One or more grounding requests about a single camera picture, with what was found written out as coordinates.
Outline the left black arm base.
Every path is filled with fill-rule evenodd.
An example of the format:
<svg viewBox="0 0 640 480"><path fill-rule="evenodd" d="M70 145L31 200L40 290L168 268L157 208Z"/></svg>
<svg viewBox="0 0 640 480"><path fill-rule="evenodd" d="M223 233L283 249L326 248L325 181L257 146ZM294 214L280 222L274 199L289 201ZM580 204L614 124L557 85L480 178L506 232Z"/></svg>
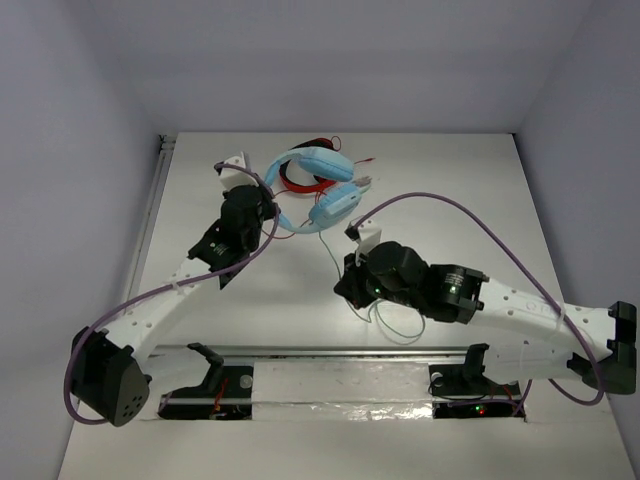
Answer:
<svg viewBox="0 0 640 480"><path fill-rule="evenodd" d="M207 370L197 384L164 394L158 416L163 420L251 420L254 365L227 365L221 355L201 343L187 348L204 358Z"/></svg>

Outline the light blue headphones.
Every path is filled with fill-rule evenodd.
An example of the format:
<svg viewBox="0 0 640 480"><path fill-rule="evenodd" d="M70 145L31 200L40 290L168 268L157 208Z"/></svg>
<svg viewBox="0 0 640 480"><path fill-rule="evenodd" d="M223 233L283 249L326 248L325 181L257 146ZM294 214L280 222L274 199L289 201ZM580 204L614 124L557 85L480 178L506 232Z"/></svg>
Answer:
<svg viewBox="0 0 640 480"><path fill-rule="evenodd" d="M354 177L354 165L348 158L320 146L291 149L277 157L264 177L268 186L274 183L279 168L287 161L297 163L312 175L338 183L337 187L326 190L325 195L311 208L308 224L296 227L284 213L279 214L279 227L291 233L314 234L339 224L356 209L364 193L371 187L370 177Z"/></svg>

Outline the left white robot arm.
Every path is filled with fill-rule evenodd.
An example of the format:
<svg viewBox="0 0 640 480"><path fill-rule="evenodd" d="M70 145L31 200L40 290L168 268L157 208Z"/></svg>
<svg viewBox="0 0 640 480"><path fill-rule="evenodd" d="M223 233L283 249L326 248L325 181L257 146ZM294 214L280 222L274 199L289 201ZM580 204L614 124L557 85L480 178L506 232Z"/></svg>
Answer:
<svg viewBox="0 0 640 480"><path fill-rule="evenodd" d="M202 283L226 286L271 243L262 235L279 208L261 183L228 187L219 218L191 247L175 276L80 330L72 340L63 399L67 413L85 425L120 427L141 412L154 379L149 358L181 320L180 308Z"/></svg>

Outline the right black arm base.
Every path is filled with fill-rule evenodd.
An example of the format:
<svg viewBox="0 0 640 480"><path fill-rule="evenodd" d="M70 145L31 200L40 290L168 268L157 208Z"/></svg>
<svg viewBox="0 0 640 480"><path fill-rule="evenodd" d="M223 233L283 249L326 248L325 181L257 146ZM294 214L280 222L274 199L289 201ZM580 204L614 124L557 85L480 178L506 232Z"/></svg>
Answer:
<svg viewBox="0 0 640 480"><path fill-rule="evenodd" d="M509 350L487 343L429 349L428 393L437 419L525 420L530 386L512 378L501 364Z"/></svg>

